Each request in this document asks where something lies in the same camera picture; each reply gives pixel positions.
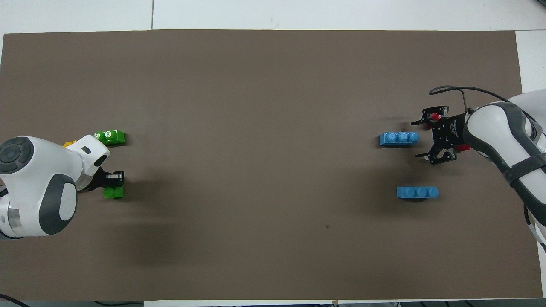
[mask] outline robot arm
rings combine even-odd
[[[453,117],[446,117],[447,110],[438,112],[446,107],[423,110],[422,119],[412,124],[431,126],[435,143],[431,151],[417,156],[426,156],[431,164],[448,162],[456,159],[454,149],[469,145],[497,166],[523,200],[526,217],[528,209],[546,234],[546,135],[542,126],[522,110],[532,111],[546,125],[546,90],[512,99],[517,104],[502,99]],[[442,150],[446,152],[438,158]]]
[[[91,183],[109,155],[91,135],[66,148],[34,137],[0,144],[5,184],[0,189],[0,237],[37,237],[64,229],[76,209],[76,192]]]

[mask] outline white floor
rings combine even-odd
[[[522,91],[546,88],[546,8],[536,0],[0,0],[2,36],[151,29],[515,30]],[[546,294],[546,255],[538,250]],[[229,302],[245,304],[258,302]],[[146,303],[178,305],[221,304]]]

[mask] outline green lego brick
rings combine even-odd
[[[106,146],[125,143],[125,132],[119,130],[97,131],[93,136]]]
[[[121,198],[123,197],[123,187],[106,187],[103,194],[105,198]]]

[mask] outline red object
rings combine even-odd
[[[438,121],[439,119],[442,118],[442,115],[438,115],[438,113],[432,113],[430,114],[430,119],[434,120],[434,121]]]
[[[462,145],[455,146],[455,149],[457,149],[459,151],[465,151],[465,150],[471,149],[471,147],[468,144],[462,144]]]

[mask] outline brown mat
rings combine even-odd
[[[424,107],[452,84],[521,92],[514,32],[149,31],[8,34],[2,137],[128,133],[59,235],[0,243],[20,299],[541,296],[517,197],[476,152],[431,166]],[[494,101],[469,93],[470,106]],[[396,198],[435,185],[437,199]]]

